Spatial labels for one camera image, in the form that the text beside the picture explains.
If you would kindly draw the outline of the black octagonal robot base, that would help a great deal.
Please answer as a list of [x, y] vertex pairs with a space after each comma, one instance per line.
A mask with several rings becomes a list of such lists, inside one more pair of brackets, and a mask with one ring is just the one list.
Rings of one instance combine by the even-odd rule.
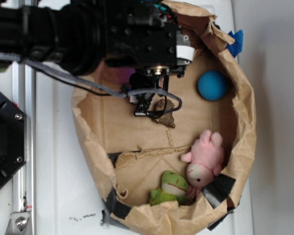
[[26, 115], [0, 91], [0, 190], [25, 164]]

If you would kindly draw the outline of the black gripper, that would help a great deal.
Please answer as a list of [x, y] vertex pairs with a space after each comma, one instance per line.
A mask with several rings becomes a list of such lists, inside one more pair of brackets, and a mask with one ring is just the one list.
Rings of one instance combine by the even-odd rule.
[[160, 0], [107, 0], [105, 23], [109, 67], [183, 77], [194, 59], [189, 36]]

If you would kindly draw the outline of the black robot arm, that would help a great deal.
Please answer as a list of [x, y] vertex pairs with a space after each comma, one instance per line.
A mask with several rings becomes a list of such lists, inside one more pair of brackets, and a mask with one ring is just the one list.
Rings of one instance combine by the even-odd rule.
[[0, 52], [88, 75], [100, 62], [183, 75], [195, 50], [159, 0], [73, 0], [60, 10], [0, 7]]

